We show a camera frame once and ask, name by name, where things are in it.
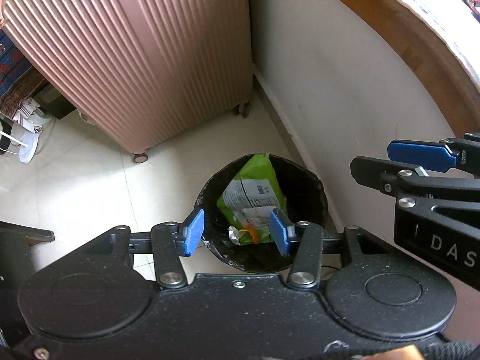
white cloth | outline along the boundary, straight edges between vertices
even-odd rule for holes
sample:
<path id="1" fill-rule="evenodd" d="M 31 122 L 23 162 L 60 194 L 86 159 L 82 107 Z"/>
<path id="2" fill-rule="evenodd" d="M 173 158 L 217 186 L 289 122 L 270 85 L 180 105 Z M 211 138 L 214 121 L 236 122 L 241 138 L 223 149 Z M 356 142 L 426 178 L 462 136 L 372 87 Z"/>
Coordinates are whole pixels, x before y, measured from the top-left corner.
<path id="1" fill-rule="evenodd" d="M 462 0 L 397 0 L 422 20 L 460 62 L 480 92 L 480 23 Z"/>
<path id="2" fill-rule="evenodd" d="M 22 101 L 15 113 L 13 120 L 30 132 L 42 132 L 42 126 L 47 123 L 51 116 L 45 115 L 38 104 L 31 97 Z"/>

white cable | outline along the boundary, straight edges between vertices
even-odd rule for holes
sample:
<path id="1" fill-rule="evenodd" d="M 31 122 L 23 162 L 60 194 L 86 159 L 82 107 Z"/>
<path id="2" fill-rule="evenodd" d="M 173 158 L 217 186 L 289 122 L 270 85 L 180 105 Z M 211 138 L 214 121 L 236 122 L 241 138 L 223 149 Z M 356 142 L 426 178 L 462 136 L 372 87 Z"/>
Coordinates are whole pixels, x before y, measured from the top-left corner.
<path id="1" fill-rule="evenodd" d="M 11 135 L 8 135 L 6 132 L 3 132 L 3 130 L 0 130 L 0 134 L 3 135 L 4 137 L 7 137 L 10 140 L 13 140 L 14 142 L 17 142 L 19 145 L 22 145 L 23 147 L 27 147 L 25 143 L 23 143 L 21 140 L 18 140 Z"/>
<path id="2" fill-rule="evenodd" d="M 3 149 L 0 149 L 0 150 L 4 151 L 4 152 L 6 152 L 6 153 L 10 153 L 10 154 L 20 155 L 20 153 L 14 153 L 14 152 L 12 152 L 12 151 L 3 150 Z"/>

black bag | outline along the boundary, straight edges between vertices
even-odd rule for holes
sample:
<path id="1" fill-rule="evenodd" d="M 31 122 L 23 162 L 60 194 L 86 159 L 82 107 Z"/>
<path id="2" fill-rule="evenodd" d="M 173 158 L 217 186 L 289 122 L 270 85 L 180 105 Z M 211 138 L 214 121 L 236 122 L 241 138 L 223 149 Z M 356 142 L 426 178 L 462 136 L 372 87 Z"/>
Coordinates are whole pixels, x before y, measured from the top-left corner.
<path id="1" fill-rule="evenodd" d="M 283 257 L 274 242 L 235 245 L 229 239 L 229 221 L 217 207 L 217 200 L 243 166 L 254 156 L 249 154 L 215 173 L 198 195 L 195 207 L 205 211 L 203 242 L 222 262 L 256 274 L 274 273 L 291 267 L 294 256 Z M 309 221 L 325 226 L 328 203 L 318 177 L 296 163 L 269 155 L 280 189 L 286 197 L 290 220 Z"/>

black cable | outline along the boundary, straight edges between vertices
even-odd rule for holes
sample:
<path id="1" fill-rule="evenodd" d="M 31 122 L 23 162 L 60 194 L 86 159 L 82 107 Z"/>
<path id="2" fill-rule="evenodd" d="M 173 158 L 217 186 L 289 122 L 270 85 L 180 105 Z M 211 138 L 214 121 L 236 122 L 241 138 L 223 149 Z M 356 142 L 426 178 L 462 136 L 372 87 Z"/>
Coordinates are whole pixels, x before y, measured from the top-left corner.
<path id="1" fill-rule="evenodd" d="M 332 268 L 332 269 L 336 269 L 337 271 L 339 271 L 339 270 L 340 270 L 340 268 L 337 268 L 336 266 L 331 266 L 331 265 L 321 265 L 321 266 L 320 266 L 320 268 L 323 268 L 323 267 L 325 267 L 325 268 Z"/>

suitcase caster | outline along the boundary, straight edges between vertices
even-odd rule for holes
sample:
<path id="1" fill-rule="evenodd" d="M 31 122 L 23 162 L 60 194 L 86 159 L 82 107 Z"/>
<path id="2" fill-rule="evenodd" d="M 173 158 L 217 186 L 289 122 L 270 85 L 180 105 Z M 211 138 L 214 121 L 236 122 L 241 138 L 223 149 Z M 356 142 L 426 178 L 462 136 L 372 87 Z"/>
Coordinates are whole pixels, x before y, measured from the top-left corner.
<path id="1" fill-rule="evenodd" d="M 147 153 L 142 153 L 142 154 L 134 154 L 133 155 L 133 162 L 137 164 L 144 163 L 146 160 L 148 160 L 148 155 Z"/>
<path id="2" fill-rule="evenodd" d="M 235 116 L 241 114 L 243 117 L 248 117 L 248 114 L 250 113 L 250 103 L 237 104 L 232 108 L 232 111 Z"/>
<path id="3" fill-rule="evenodd" d="M 242 111 L 241 111 L 241 115 L 246 118 L 246 117 L 248 117 L 248 114 L 249 114 L 249 113 L 250 113 L 250 103 L 245 103 L 245 104 L 243 105 L 243 109 L 242 109 Z"/>

